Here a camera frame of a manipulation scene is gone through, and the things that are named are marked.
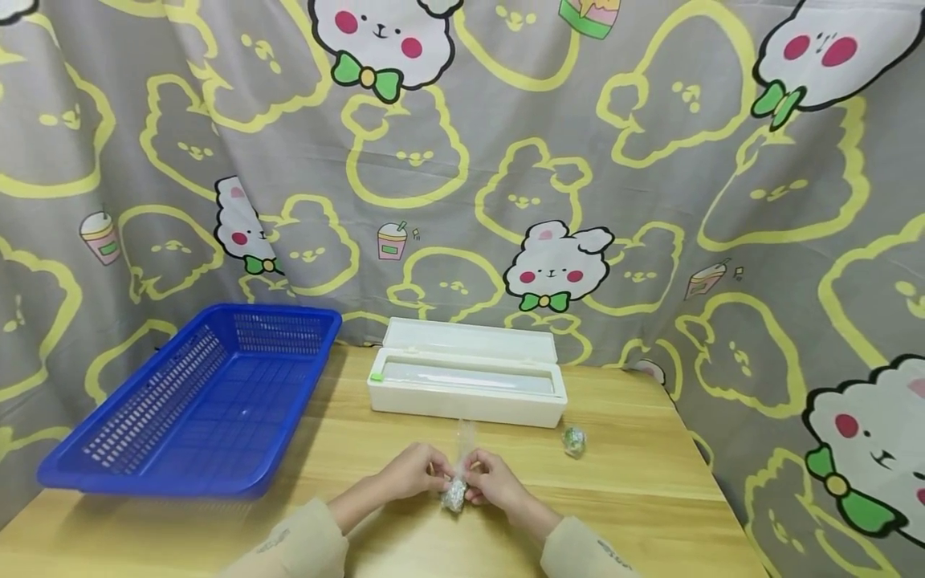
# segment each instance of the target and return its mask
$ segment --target green bow tie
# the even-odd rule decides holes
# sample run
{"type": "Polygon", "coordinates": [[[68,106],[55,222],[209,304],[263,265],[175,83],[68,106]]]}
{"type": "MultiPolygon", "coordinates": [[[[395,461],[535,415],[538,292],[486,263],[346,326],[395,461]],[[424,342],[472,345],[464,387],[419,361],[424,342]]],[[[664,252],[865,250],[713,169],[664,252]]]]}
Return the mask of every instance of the green bow tie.
{"type": "Polygon", "coordinates": [[[752,105],[752,115],[757,118],[771,118],[771,132],[779,129],[787,123],[794,109],[807,95],[805,86],[798,86],[796,90],[787,93],[783,82],[773,81],[764,90],[764,93],[752,105]]]}
{"type": "Polygon", "coordinates": [[[537,307],[549,307],[552,311],[560,314],[569,309],[569,292],[563,291],[555,295],[536,295],[535,293],[524,293],[521,299],[521,311],[533,311],[537,307]]]}
{"type": "Polygon", "coordinates": [[[845,520],[859,532],[882,535],[891,528],[907,524],[906,517],[881,502],[851,489],[848,481],[835,471],[832,449],[821,446],[806,457],[807,469],[825,483],[825,489],[838,500],[845,520]]]}
{"type": "Polygon", "coordinates": [[[396,68],[373,70],[360,64],[349,52],[339,51],[338,59],[331,69],[334,81],[341,86],[355,86],[371,89],[383,103],[394,105],[399,100],[399,89],[404,74],[396,68]]]}
{"type": "Polygon", "coordinates": [[[253,255],[244,255],[244,270],[251,275],[260,275],[264,272],[285,275],[277,266],[276,259],[257,259],[253,255]]]}

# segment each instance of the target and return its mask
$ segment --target dispenser lid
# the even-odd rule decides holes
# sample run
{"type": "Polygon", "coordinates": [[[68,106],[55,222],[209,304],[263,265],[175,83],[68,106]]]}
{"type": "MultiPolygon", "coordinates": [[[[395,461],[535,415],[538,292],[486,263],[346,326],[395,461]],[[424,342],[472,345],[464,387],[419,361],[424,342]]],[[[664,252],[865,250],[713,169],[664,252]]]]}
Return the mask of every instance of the dispenser lid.
{"type": "Polygon", "coordinates": [[[516,362],[556,363],[556,343],[548,331],[524,331],[463,323],[392,317],[383,347],[516,362]]]}

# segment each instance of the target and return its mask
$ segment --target fabric backdrop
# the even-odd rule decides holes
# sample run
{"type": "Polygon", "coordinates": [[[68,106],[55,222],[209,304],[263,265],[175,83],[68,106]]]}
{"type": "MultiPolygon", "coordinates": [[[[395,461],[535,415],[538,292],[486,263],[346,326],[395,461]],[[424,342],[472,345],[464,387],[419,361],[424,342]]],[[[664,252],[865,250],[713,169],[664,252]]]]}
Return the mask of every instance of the fabric backdrop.
{"type": "Polygon", "coordinates": [[[923,7],[0,0],[0,524],[203,307],[301,303],[648,371],[771,575],[919,573],[923,7]]]}

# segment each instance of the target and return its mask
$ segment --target beige sleeve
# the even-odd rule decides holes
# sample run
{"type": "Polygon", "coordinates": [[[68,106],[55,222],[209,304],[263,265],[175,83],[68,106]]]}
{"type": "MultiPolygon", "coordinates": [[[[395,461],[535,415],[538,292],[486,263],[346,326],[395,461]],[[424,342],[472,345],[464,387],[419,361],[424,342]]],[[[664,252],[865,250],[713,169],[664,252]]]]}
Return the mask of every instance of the beige sleeve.
{"type": "Polygon", "coordinates": [[[639,578],[607,542],[577,518],[565,518],[552,531],[540,565],[549,578],[639,578]]]}
{"type": "Polygon", "coordinates": [[[316,498],[216,578],[343,578],[347,546],[327,504],[316,498]]]}

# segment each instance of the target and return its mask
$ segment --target person's left hand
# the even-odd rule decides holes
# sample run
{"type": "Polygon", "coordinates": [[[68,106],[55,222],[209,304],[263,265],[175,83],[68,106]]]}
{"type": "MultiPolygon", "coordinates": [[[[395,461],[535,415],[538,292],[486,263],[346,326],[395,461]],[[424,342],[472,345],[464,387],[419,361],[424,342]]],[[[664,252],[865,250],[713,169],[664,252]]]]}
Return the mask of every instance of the person's left hand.
{"type": "Polygon", "coordinates": [[[450,461],[429,444],[413,443],[376,475],[389,499],[417,496],[428,490],[450,489],[446,477],[453,477],[450,461]]]}

